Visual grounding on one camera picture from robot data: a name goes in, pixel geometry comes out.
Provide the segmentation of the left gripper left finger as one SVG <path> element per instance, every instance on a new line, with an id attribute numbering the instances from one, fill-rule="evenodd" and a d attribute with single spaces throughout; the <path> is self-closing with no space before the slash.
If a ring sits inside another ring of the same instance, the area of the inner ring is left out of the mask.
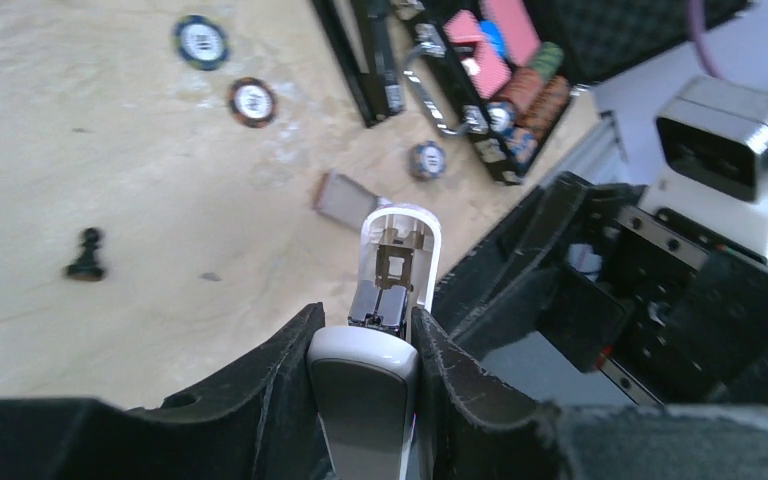
<path id="1" fill-rule="evenodd" d="M 306 352 L 324 309 L 155 409 L 94 398 L 0 399 L 0 479 L 321 479 Z"/>

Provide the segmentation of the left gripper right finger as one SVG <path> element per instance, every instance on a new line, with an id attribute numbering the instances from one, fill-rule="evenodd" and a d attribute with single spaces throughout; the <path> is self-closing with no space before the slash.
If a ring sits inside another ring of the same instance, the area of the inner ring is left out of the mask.
<path id="1" fill-rule="evenodd" d="M 540 402 L 411 316 L 424 479 L 768 479 L 766 407 Z"/>

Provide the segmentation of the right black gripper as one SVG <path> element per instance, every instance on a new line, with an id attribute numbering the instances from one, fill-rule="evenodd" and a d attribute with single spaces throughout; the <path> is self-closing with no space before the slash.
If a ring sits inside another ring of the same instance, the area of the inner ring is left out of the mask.
<path id="1" fill-rule="evenodd" d="M 437 285 L 432 315 L 481 360 L 535 329 L 575 240 L 594 276 L 562 268 L 550 342 L 639 403 L 768 405 L 768 263 L 672 212 L 634 206 L 639 189 L 565 172 L 536 187 Z"/>

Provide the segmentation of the white stapler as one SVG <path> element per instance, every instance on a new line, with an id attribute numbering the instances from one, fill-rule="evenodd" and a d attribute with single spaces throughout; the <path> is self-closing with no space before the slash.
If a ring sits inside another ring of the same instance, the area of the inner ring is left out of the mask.
<path id="1" fill-rule="evenodd" d="M 308 373 L 340 479 L 407 475 L 420 376 L 410 314 L 432 309 L 441 248 L 441 225 L 430 211 L 404 203 L 373 210 L 360 228 L 347 323 L 312 337 Z"/>

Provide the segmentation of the black stapler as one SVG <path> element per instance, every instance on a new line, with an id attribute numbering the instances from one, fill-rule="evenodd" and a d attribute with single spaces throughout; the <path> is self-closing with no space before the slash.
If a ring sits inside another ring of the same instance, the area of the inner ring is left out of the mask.
<path id="1" fill-rule="evenodd" d="M 388 30 L 390 3 L 313 0 L 312 5 L 366 127 L 404 110 Z"/>

